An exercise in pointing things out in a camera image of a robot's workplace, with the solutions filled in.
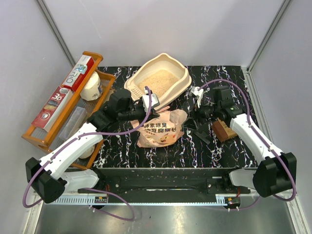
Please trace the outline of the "grey bag clip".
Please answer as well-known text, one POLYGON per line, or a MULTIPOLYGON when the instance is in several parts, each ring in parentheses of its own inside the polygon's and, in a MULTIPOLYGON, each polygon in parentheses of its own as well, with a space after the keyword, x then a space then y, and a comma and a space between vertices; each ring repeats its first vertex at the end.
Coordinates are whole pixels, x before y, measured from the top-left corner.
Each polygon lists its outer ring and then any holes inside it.
POLYGON ((209 131, 206 124, 200 123, 200 122, 194 122, 195 129, 193 130, 193 133, 205 144, 209 145, 209 131))

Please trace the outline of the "pink cat litter bag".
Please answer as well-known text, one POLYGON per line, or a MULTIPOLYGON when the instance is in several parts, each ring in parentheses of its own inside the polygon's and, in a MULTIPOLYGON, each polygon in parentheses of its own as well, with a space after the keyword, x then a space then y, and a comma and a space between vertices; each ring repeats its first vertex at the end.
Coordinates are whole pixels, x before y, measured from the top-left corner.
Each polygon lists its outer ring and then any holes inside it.
POLYGON ((169 106, 157 111, 159 117, 153 118, 140 127, 137 146, 140 148, 159 148, 176 143, 184 132, 182 125, 187 120, 184 110, 169 110, 169 106))

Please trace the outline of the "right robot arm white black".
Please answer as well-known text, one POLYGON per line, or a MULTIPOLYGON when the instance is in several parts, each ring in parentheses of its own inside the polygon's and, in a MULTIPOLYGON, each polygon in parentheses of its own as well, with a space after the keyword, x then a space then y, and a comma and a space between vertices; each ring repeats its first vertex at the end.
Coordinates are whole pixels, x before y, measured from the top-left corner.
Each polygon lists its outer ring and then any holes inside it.
POLYGON ((201 103, 204 90, 193 87, 195 115, 201 119, 218 118, 225 122, 246 144, 258 163, 256 170, 233 169, 222 180, 222 189, 233 193, 239 186, 254 189, 261 197, 286 190, 295 190, 297 160, 293 153, 284 153, 257 127, 240 105, 235 104, 228 86, 213 88, 213 102, 201 103))

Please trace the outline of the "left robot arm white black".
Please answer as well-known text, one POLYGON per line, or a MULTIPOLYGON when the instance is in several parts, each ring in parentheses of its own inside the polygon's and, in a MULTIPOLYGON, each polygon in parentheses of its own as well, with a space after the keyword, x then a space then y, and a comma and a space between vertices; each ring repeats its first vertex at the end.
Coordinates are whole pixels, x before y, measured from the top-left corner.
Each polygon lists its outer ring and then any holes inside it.
POLYGON ((118 89, 110 95, 108 101, 88 117, 87 121, 67 141, 41 159, 30 158, 25 164, 28 185, 23 195, 25 208, 30 188, 45 203, 57 200, 63 193, 76 192, 79 189, 91 189, 100 193, 105 189, 105 175, 98 169, 67 172, 68 167, 92 146, 101 142, 104 136, 129 134, 116 132, 123 121, 138 120, 138 127, 156 117, 154 108, 159 105, 156 94, 145 87, 145 94, 138 100, 131 98, 127 89, 118 89))

